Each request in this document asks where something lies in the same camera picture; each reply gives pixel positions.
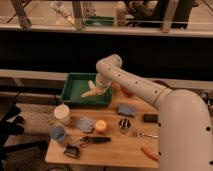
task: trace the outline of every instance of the orange pliers handle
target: orange pliers handle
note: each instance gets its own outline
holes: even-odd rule
[[[143,151],[152,160],[155,160],[155,161],[159,160],[159,156],[156,153],[149,151],[146,147],[142,146],[141,151]]]

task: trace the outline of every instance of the green plastic bin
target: green plastic bin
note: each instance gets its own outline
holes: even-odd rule
[[[87,26],[113,26],[113,23],[114,17],[105,16],[91,16],[85,21]]]
[[[81,94],[89,90],[88,81],[95,82],[95,73],[69,73],[65,82],[61,101],[68,106],[107,107],[112,101],[112,88],[105,94],[82,98]]]

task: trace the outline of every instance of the orange sponge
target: orange sponge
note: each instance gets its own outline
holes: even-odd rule
[[[107,130],[107,123],[104,120],[97,120],[94,128],[98,133],[104,133]]]

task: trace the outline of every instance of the paper cup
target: paper cup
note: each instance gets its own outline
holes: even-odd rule
[[[65,129],[62,126],[55,126],[50,128],[50,136],[57,142],[63,142],[66,138]]]
[[[61,104],[55,108],[54,116],[56,119],[60,120],[60,122],[64,125],[68,125],[71,121],[70,109],[65,104]]]

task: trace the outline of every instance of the white container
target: white container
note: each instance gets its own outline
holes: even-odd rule
[[[54,110],[54,116],[58,119],[63,125],[68,125],[71,121],[70,109],[67,105],[61,104],[57,106]]]

